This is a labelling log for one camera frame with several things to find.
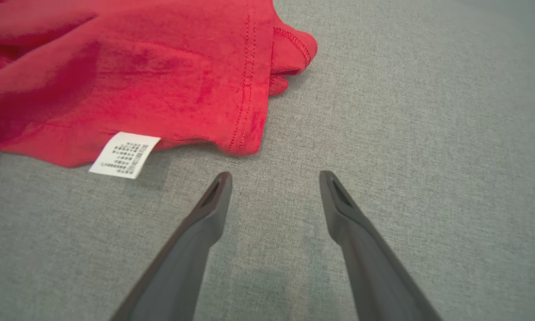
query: red fabric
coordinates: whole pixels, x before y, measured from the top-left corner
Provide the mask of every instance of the red fabric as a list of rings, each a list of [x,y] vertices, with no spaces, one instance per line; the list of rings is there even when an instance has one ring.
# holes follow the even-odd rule
[[[316,51],[271,0],[7,0],[0,150],[78,166],[132,132],[252,154],[268,95]]]

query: clothing tag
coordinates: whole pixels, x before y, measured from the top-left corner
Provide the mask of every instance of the clothing tag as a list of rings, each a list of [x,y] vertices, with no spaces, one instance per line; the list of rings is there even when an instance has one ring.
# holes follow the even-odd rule
[[[103,175],[137,178],[150,151],[159,140],[159,137],[118,132],[104,146],[89,171]]]

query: gray upholstery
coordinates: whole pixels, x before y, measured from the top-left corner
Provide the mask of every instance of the gray upholstery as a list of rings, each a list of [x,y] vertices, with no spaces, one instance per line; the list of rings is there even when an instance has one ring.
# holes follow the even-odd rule
[[[319,53],[260,152],[150,155],[137,180],[0,152],[0,321],[108,320],[222,170],[195,319],[355,320],[336,173],[446,320],[535,320],[535,0],[276,0]]]

